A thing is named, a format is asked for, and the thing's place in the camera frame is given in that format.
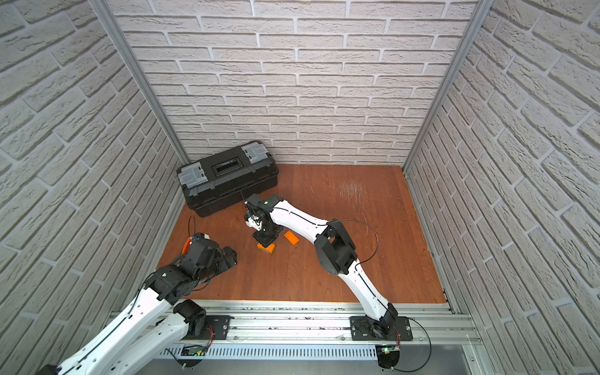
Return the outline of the orange long lego brick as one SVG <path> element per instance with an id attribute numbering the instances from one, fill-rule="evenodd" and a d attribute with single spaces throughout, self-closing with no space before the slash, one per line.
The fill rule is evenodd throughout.
<path id="1" fill-rule="evenodd" d="M 292 231 L 287 231 L 284 234 L 284 237 L 292 244 L 292 245 L 297 245 L 299 243 L 299 238 L 292 232 Z"/>
<path id="2" fill-rule="evenodd" d="M 257 244 L 256 247 L 262 251 L 264 251 L 265 253 L 270 253 L 272 254 L 273 251 L 275 250 L 275 244 L 270 244 L 267 246 L 263 246 L 261 244 Z"/>

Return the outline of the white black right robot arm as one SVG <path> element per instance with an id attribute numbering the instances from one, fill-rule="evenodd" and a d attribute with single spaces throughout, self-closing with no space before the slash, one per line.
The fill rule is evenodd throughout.
<path id="1" fill-rule="evenodd" d="M 253 194 L 245 200 L 245 223 L 255 230 L 254 239 L 263 247 L 272 245 L 284 228 L 311 242 L 319 264 L 340 277 L 359 300 L 370 335 L 384 340 L 395 332 L 398 312 L 368 278 L 356 253 L 356 245 L 340 220 L 322 220 L 271 195 Z"/>

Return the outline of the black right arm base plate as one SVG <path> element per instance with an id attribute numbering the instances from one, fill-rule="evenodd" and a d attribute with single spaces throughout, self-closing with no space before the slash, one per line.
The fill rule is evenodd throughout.
<path id="1" fill-rule="evenodd" d="M 413 340 L 412 328 L 407 317 L 397 317 L 390 322 L 379 322 L 370 317 L 350 317 L 350 332 L 355 342 L 397 341 L 397 334 L 401 342 Z"/>

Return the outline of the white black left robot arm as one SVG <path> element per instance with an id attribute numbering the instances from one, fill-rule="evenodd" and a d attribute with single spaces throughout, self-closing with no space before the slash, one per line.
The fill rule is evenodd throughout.
<path id="1" fill-rule="evenodd" d="M 133 300 L 87 345 L 38 373 L 133 374 L 187 336 L 212 341 L 216 332 L 206 322 L 206 310 L 189 295 L 237 263 L 232 248 L 194 237 L 185 253 L 144 280 Z"/>

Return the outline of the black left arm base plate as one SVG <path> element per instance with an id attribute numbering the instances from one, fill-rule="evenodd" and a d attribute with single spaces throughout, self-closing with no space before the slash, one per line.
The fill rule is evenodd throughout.
<path id="1" fill-rule="evenodd" d="M 225 340 L 233 317 L 225 315 L 205 316 L 189 323 L 184 340 Z"/>

